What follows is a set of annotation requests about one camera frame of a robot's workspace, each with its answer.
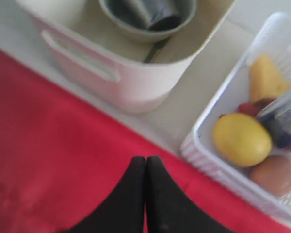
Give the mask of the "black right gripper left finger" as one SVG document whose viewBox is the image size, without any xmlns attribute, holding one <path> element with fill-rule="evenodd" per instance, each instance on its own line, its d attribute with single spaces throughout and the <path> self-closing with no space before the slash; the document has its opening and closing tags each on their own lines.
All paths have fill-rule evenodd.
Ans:
<svg viewBox="0 0 291 233">
<path fill-rule="evenodd" d="M 146 160 L 133 157 L 113 191 L 69 233 L 142 233 Z"/>
</svg>

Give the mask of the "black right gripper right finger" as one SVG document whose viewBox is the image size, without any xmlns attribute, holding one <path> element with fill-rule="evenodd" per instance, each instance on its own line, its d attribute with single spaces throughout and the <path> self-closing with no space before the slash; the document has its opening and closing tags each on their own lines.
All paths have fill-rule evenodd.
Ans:
<svg viewBox="0 0 291 233">
<path fill-rule="evenodd" d="M 175 183 L 158 156 L 147 158 L 146 216 L 149 233 L 228 233 Z"/>
</svg>

